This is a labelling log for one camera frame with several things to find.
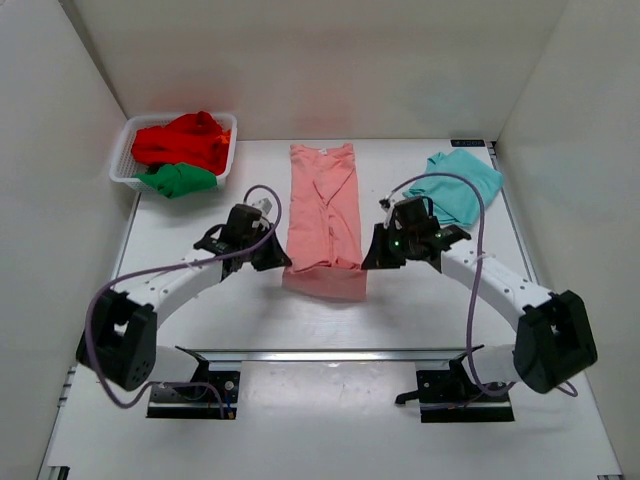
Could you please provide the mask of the pink t shirt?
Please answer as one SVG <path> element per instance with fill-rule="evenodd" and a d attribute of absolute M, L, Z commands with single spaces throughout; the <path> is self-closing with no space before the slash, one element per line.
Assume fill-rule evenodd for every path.
<path fill-rule="evenodd" d="M 291 192 L 282 286 L 309 296 L 366 299 L 359 182 L 353 145 L 290 147 Z"/>

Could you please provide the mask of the teal t shirt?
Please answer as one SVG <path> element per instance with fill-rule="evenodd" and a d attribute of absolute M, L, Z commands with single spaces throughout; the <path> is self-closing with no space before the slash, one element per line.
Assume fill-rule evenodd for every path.
<path fill-rule="evenodd" d="M 501 173 L 463 149 L 448 154 L 440 152 L 430 157 L 426 172 L 464 177 L 478 190 L 485 208 L 500 193 L 504 183 Z M 433 201 L 433 213 L 441 225 L 456 224 L 470 228 L 480 217 L 475 193 L 465 182 L 451 177 L 421 178 L 402 195 L 405 198 L 429 197 Z"/>

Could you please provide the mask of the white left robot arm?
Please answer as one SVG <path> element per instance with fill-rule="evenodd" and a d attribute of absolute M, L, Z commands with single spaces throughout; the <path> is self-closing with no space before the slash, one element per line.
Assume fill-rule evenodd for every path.
<path fill-rule="evenodd" d="M 184 304 L 249 263 L 261 272 L 291 264 L 268 220 L 269 199 L 235 205 L 179 263 L 126 290 L 101 293 L 92 311 L 93 351 L 107 380 L 126 391 L 143 383 L 174 384 L 188 398 L 208 389 L 205 359 L 193 350 L 157 344 L 157 330 Z"/>

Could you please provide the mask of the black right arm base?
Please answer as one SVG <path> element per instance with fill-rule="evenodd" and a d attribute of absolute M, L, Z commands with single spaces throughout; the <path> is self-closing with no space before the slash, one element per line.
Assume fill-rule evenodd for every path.
<path fill-rule="evenodd" d="M 396 396 L 396 407 L 416 401 L 422 423 L 505 423 L 515 416 L 508 393 L 491 397 L 465 377 L 463 349 L 399 350 L 415 364 L 416 386 Z"/>

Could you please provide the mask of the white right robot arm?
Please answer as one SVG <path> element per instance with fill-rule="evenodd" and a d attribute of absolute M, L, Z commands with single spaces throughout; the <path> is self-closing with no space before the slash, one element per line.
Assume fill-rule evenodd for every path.
<path fill-rule="evenodd" d="M 380 202 L 386 213 L 374 226 L 364 270 L 399 269 L 409 261 L 429 264 L 471 292 L 468 320 L 477 301 L 491 306 L 513 329 L 515 341 L 476 347 L 466 327 L 465 353 L 451 361 L 449 391 L 460 400 L 495 394 L 495 385 L 523 383 L 536 393 L 560 388 L 594 365 L 598 352 L 583 299 L 532 283 L 483 252 L 464 229 L 443 227 L 430 202 L 419 198 Z"/>

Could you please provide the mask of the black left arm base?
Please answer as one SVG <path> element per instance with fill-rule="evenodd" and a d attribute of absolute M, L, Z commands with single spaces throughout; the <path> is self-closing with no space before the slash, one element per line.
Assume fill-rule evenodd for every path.
<path fill-rule="evenodd" d="M 197 351 L 160 347 L 149 382 L 146 417 L 167 420 L 237 418 L 241 373 L 230 366 L 212 367 Z"/>

